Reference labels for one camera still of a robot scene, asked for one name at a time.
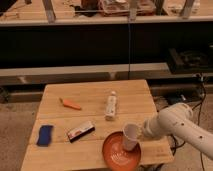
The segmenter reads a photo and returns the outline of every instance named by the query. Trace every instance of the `carrot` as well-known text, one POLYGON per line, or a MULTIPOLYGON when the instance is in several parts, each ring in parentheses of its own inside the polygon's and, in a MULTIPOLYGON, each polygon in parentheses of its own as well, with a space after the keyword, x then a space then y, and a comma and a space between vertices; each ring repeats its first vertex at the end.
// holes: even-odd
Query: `carrot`
POLYGON ((65 106, 65 107, 70 107, 76 110, 81 110, 82 108, 76 104, 75 102, 69 100, 69 99, 62 99, 60 98, 61 103, 65 106))

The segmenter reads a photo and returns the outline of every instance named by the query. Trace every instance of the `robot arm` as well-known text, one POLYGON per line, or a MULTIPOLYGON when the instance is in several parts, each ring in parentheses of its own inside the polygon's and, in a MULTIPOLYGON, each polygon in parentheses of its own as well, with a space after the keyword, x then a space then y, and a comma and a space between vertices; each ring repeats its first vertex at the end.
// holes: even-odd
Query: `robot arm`
POLYGON ((177 103, 146 120, 142 131, 145 136, 155 139, 174 134, 213 160, 213 134, 191 122, 192 116, 193 111, 188 105, 177 103))

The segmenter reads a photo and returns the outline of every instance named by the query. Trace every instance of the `small bottle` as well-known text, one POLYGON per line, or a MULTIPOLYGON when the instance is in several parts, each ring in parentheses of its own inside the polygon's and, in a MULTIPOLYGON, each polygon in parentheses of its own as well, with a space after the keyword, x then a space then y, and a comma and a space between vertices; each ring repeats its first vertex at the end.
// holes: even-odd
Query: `small bottle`
POLYGON ((117 103, 116 92, 112 91, 111 95, 107 99, 107 106, 105 111, 105 119, 107 121, 112 121, 115 119, 116 103, 117 103))

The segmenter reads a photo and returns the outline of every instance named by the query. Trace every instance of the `wooden tabletop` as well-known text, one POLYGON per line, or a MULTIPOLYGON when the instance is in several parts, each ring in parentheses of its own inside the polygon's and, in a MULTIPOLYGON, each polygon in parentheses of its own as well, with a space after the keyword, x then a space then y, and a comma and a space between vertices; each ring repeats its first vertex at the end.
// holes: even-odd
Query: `wooden tabletop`
MULTIPOLYGON (((177 16, 179 14, 173 13, 170 6, 174 4, 180 4, 184 6, 186 0, 165 0, 164 10, 169 16, 177 16)), ((200 0, 200 7, 196 13, 191 13, 191 16, 213 16, 213 1, 212 0, 200 0)))
MULTIPOLYGON (((82 170, 106 168, 102 156, 105 138, 121 131, 125 123, 142 124, 156 115, 156 108, 145 80, 108 81, 91 83, 47 85, 37 113, 22 170, 82 170), (117 92, 118 104, 115 121, 105 121, 104 111, 111 91, 117 92), (78 103, 82 110, 63 107, 59 98, 78 103), (92 121, 96 130, 74 143, 67 131, 85 121, 92 121), (54 126, 49 147, 38 147, 39 128, 54 126)), ((154 141, 145 137, 140 142, 140 164, 168 163, 173 160, 166 137, 154 141)))

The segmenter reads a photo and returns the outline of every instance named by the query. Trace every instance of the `paper cup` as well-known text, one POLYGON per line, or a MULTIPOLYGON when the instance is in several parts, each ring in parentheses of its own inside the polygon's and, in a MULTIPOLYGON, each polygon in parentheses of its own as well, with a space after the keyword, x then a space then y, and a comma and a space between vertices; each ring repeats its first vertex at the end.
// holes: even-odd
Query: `paper cup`
POLYGON ((126 124, 123 128, 123 149, 131 151, 138 143, 138 136, 140 135, 140 127, 136 124, 126 124))

